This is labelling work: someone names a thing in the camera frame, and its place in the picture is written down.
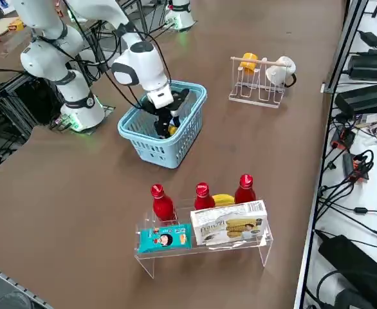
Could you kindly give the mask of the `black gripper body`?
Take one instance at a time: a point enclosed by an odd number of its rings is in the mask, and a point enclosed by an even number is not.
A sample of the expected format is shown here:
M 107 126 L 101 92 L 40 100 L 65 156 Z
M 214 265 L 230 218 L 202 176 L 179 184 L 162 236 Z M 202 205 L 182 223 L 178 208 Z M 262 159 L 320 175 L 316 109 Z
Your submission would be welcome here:
M 172 90 L 173 102 L 160 109 L 156 109 L 154 104 L 147 97 L 144 97 L 142 99 L 142 109 L 158 117 L 178 117 L 183 111 L 189 92 L 189 89 L 183 89 L 181 91 Z

